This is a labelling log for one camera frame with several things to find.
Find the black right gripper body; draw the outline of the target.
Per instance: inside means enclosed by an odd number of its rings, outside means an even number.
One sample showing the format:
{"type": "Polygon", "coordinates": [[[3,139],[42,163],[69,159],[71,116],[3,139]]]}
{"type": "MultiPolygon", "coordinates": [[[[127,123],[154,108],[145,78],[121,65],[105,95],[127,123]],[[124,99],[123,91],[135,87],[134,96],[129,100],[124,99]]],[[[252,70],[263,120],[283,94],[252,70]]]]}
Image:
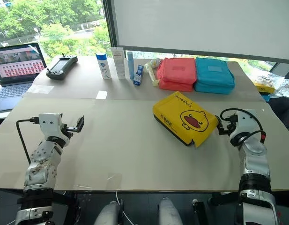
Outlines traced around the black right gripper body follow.
{"type": "Polygon", "coordinates": [[[237,121],[236,120],[227,120],[227,126],[226,126],[226,130],[223,131],[224,135],[230,136],[236,129],[237,125],[237,121]]]}

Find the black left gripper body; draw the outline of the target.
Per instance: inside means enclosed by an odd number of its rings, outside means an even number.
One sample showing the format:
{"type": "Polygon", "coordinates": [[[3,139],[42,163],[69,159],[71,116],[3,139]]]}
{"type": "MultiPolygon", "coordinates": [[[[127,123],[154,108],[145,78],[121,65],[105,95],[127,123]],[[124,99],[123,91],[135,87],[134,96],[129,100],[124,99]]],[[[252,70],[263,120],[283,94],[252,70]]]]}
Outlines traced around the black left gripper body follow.
{"type": "Polygon", "coordinates": [[[67,130],[67,124],[61,123],[60,125],[61,140],[63,143],[69,143],[71,137],[73,136],[72,132],[67,130]]]}

